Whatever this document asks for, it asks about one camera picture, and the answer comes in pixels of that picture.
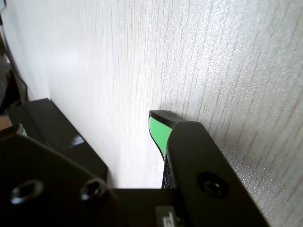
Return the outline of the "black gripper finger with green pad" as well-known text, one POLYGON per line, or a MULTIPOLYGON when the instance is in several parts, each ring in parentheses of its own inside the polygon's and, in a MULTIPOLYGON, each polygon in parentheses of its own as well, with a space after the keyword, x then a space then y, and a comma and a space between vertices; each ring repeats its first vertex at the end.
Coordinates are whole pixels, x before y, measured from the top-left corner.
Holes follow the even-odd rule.
POLYGON ((1 226, 123 225, 116 196, 103 180, 20 130, 0 132, 1 226))
POLYGON ((200 123, 149 111, 149 133, 164 161, 162 187, 175 189, 187 227, 266 227, 255 202, 200 123))

